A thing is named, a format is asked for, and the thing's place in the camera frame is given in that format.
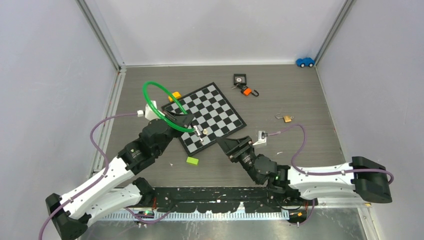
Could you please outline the green cable lock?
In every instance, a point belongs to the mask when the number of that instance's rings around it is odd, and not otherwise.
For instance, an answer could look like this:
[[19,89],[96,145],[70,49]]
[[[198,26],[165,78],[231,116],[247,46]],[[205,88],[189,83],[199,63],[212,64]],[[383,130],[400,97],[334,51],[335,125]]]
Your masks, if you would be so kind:
[[173,128],[177,131],[180,131],[180,132],[183,132],[183,133],[195,133],[198,136],[198,138],[200,139],[200,142],[203,144],[204,140],[201,138],[201,133],[196,126],[193,126],[192,129],[189,129],[188,126],[187,127],[177,126],[176,123],[172,123],[169,119],[166,118],[166,115],[164,113],[162,113],[158,110],[158,108],[153,104],[153,101],[151,100],[149,93],[148,93],[148,86],[150,86],[150,85],[158,87],[159,89],[161,89],[164,93],[166,93],[169,97],[171,97],[173,99],[173,102],[178,106],[178,108],[181,110],[181,112],[183,114],[185,114],[185,115],[188,114],[187,111],[182,106],[182,104],[179,102],[179,100],[168,89],[166,89],[163,85],[159,84],[158,82],[147,81],[142,86],[142,92],[143,92],[143,96],[145,98],[147,105],[153,111],[153,113],[158,118],[164,120],[171,128]]

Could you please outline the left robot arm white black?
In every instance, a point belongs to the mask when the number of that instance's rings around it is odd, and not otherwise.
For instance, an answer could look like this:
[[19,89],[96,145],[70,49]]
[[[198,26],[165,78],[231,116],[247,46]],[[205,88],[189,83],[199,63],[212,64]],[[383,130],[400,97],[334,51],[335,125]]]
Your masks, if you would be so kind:
[[121,192],[111,193],[119,184],[135,177],[160,157],[173,139],[192,130],[195,116],[164,111],[154,116],[105,167],[75,189],[45,199],[48,220],[62,240],[76,240],[102,217],[121,208],[139,204],[148,207],[154,190],[142,177]]

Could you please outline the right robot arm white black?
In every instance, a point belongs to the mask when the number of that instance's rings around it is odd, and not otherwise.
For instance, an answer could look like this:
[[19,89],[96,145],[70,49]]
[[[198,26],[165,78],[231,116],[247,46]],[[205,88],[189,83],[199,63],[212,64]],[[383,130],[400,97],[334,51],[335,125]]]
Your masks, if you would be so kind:
[[393,201],[392,176],[386,168],[363,156],[351,162],[324,167],[280,165],[263,154],[256,154],[249,136],[217,138],[232,163],[239,163],[257,185],[283,195],[291,205],[317,198],[361,198],[369,203]]

